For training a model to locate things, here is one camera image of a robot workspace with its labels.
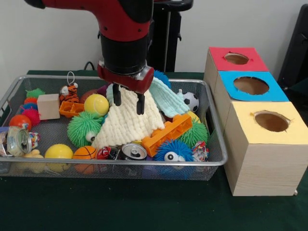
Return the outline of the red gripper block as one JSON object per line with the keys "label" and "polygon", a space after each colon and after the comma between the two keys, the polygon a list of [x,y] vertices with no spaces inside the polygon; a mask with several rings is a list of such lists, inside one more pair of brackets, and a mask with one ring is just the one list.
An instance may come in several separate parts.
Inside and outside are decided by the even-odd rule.
{"label": "red gripper block", "polygon": [[137,93],[137,114],[144,114],[144,93],[150,88],[154,78],[154,69],[152,67],[146,65],[144,69],[137,74],[120,75],[109,71],[105,67],[104,62],[100,60],[98,62],[97,72],[101,79],[110,83],[115,83],[113,85],[113,99],[116,106],[121,105],[121,92],[119,90],[119,85],[121,85]]}

